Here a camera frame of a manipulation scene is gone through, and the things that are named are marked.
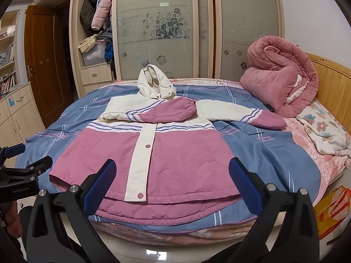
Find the bookshelf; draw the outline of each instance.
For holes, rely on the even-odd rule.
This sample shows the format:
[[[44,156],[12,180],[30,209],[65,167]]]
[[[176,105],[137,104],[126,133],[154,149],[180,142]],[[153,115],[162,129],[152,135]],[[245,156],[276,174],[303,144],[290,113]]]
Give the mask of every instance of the bookshelf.
[[[19,11],[6,12],[0,20],[0,98],[19,82],[16,62],[16,30]]]

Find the headboard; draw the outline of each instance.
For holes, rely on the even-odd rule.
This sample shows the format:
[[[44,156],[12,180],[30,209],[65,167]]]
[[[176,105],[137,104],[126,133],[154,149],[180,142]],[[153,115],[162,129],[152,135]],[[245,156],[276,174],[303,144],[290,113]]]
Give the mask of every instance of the headboard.
[[[351,133],[351,69],[307,53],[319,77],[317,99]]]

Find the metal screw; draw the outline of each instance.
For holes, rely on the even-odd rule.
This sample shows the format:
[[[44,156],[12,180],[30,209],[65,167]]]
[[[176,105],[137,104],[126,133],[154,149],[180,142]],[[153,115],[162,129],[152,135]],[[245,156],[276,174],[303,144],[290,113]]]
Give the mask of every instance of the metal screw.
[[[46,190],[40,190],[39,191],[39,196],[45,196]]]
[[[268,191],[275,191],[277,189],[277,187],[274,184],[268,184],[267,185],[267,189]]]
[[[75,193],[77,192],[79,187],[77,185],[70,186],[70,192]]]
[[[303,194],[303,195],[307,195],[308,191],[305,188],[301,188],[300,189],[300,193]]]

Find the blue gripper pad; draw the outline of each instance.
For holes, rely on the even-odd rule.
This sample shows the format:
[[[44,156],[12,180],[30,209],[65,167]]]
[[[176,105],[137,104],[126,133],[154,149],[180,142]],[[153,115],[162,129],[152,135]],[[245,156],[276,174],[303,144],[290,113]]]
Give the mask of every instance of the blue gripper pad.
[[[253,174],[247,171],[240,160],[235,157],[229,162],[229,175],[235,186],[238,188],[240,195],[249,209],[249,211],[257,216],[263,212],[263,199],[261,193],[252,183],[249,175]]]
[[[82,199],[83,213],[86,216],[94,215],[98,210],[99,205],[116,177],[116,163],[110,160],[104,164],[101,170],[97,173],[98,178]]]
[[[24,153],[25,150],[26,150],[26,146],[23,143],[20,143],[6,148],[4,156],[6,158],[15,157],[17,155]]]

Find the pink bed sheet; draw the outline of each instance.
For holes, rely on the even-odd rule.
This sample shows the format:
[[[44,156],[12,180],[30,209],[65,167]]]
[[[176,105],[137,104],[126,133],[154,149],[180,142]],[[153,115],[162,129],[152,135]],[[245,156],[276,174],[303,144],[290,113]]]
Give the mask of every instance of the pink bed sheet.
[[[190,78],[190,79],[172,79],[173,84],[179,85],[216,85],[243,88],[238,82],[207,79],[207,78]],[[136,85],[136,81],[116,82],[117,84]],[[337,177],[343,169],[349,167],[350,159],[347,156],[321,155],[317,152],[315,145],[304,130],[303,124],[295,118],[284,118],[287,123],[285,131],[291,132],[293,140],[301,146],[310,157],[314,160],[321,172],[321,185],[317,198],[313,205],[317,204],[323,197],[328,184]],[[242,224],[232,224],[210,227],[191,233],[183,234],[159,234],[147,231],[137,230],[128,226],[117,223],[92,222],[92,225],[100,230],[106,231],[112,235],[123,238],[128,241],[155,244],[155,245],[200,245],[222,242],[246,236],[253,221]]]

